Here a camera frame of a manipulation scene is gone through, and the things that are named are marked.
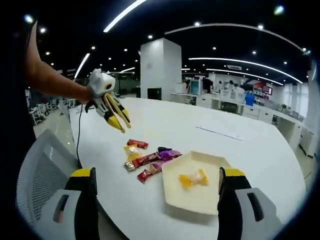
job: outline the white plate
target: white plate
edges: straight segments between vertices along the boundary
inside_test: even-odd
[[[219,168],[230,167],[225,158],[191,151],[162,166],[164,196],[167,204],[192,212],[218,215]],[[185,189],[179,175],[194,174],[203,169],[208,185]]]

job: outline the led light strip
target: led light strip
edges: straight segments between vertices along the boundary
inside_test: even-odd
[[[128,69],[122,70],[122,71],[121,71],[121,73],[128,72],[128,71],[133,70],[133,69],[135,69],[135,67],[131,67],[131,68],[128,68]]]
[[[109,32],[121,19],[123,19],[127,14],[129,14],[132,10],[134,10],[139,5],[143,4],[147,0],[136,0],[130,6],[128,6],[125,10],[123,10],[118,16],[113,19],[112,22],[103,30],[104,33]]]
[[[290,41],[289,39],[273,32],[273,31],[269,31],[269,30],[265,30],[265,29],[260,29],[259,27],[257,26],[250,26],[250,25],[244,25],[244,24],[236,24],[236,23],[208,23],[208,24],[201,24],[199,26],[195,26],[195,25],[192,25],[192,26],[186,26],[186,27],[182,27],[182,28],[179,28],[179,29],[175,29],[175,30],[172,30],[172,31],[167,31],[165,32],[164,34],[165,35],[168,35],[168,34],[173,34],[173,33],[177,33],[177,32],[180,32],[180,31],[184,31],[184,30],[189,30],[189,29],[196,29],[196,28],[203,28],[203,27],[219,27],[219,26],[229,26],[229,27],[240,27],[240,28],[247,28],[247,29],[254,29],[254,30],[258,30],[258,31],[261,31],[261,32],[265,32],[267,34],[271,34],[273,36],[276,36],[284,41],[286,41],[287,43],[295,46],[297,49],[299,49],[301,52],[305,53],[304,49],[302,47],[299,47],[297,44],[295,44],[293,41]]]
[[[230,71],[230,70],[222,70],[222,69],[211,69],[211,68],[207,68],[206,70],[207,70],[207,71],[228,72],[228,73],[234,73],[234,74],[248,75],[248,76],[252,76],[252,77],[256,77],[256,78],[268,80],[268,81],[270,81],[270,82],[273,82],[273,83],[275,83],[275,84],[279,84],[279,85],[283,86],[283,84],[280,83],[280,82],[271,80],[271,79],[269,79],[269,78],[265,78],[265,77],[263,77],[263,76],[257,76],[257,75],[249,74],[249,73],[246,73],[246,72]]]
[[[74,79],[76,79],[76,78],[78,77],[78,74],[80,73],[80,70],[81,70],[82,67],[84,66],[84,64],[85,64],[85,62],[87,61],[87,59],[89,58],[89,56],[90,56],[90,53],[87,53],[87,54],[84,56],[82,62],[80,63],[80,66],[79,66],[78,70],[76,71],[76,73],[75,73],[75,75],[74,75]]]
[[[280,70],[275,69],[275,68],[270,67],[270,66],[262,65],[262,64],[259,64],[259,63],[251,62],[251,61],[243,61],[243,60],[230,59],[230,58],[219,58],[219,57],[193,57],[193,58],[189,58],[189,60],[222,60],[222,61],[232,61],[232,62],[238,62],[238,63],[244,63],[244,64],[252,64],[252,65],[264,67],[266,69],[271,69],[273,71],[276,71],[278,73],[284,74],[284,75],[296,80],[298,83],[301,83],[301,84],[303,83],[302,81],[300,81],[299,79],[295,78],[294,76],[291,76],[288,73],[285,73],[283,71],[280,71]]]

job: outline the ceiling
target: ceiling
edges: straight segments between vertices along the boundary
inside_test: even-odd
[[[225,58],[254,62],[306,82],[311,55],[318,54],[316,44],[319,37],[313,33],[317,15],[312,7],[304,10],[308,1],[304,1],[302,7],[291,3],[292,1],[289,3],[277,0],[147,0],[109,32],[104,33],[105,27],[133,2],[134,0],[92,0],[89,4],[84,1],[77,4],[55,2],[50,9],[42,8],[38,26],[46,27],[47,31],[37,35],[41,59],[48,64],[54,63],[56,70],[63,70],[63,74],[72,79],[75,71],[67,70],[77,70],[86,53],[91,53],[77,78],[86,77],[94,68],[113,72],[132,67],[135,67],[134,72],[139,78],[140,46],[165,37],[182,47],[182,67],[186,65],[191,69],[187,73],[209,73],[212,71],[206,70],[207,68],[226,70],[224,65],[235,65],[242,67],[239,72],[287,84],[296,81],[261,66],[189,58]],[[275,7],[279,4],[284,6],[285,12],[274,15]],[[253,27],[263,24],[264,29],[291,40],[301,48],[311,50],[311,54],[306,55],[271,34],[243,27],[197,27],[165,35],[165,32],[192,26],[195,22],[233,23]],[[148,39],[148,35],[152,35],[153,39]]]

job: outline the black cable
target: black cable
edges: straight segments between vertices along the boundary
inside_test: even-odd
[[[79,148],[79,140],[80,140],[80,119],[81,119],[83,108],[84,108],[84,105],[82,104],[81,105],[80,116],[79,116],[78,140],[77,140],[77,143],[76,143],[76,156],[78,157],[79,162],[80,162],[80,158],[79,158],[78,148]]]

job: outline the tiled floor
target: tiled floor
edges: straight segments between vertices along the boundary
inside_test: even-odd
[[[76,145],[73,140],[71,125],[68,118],[57,109],[49,114],[47,119],[34,127],[35,135],[38,137],[44,130],[51,129],[64,146],[74,155],[76,155]],[[316,175],[317,163],[316,158],[306,157],[303,150],[298,148],[295,155],[301,167],[307,190],[313,184],[313,179]],[[112,227],[99,215],[99,232],[100,239],[118,240],[119,236],[113,231]]]

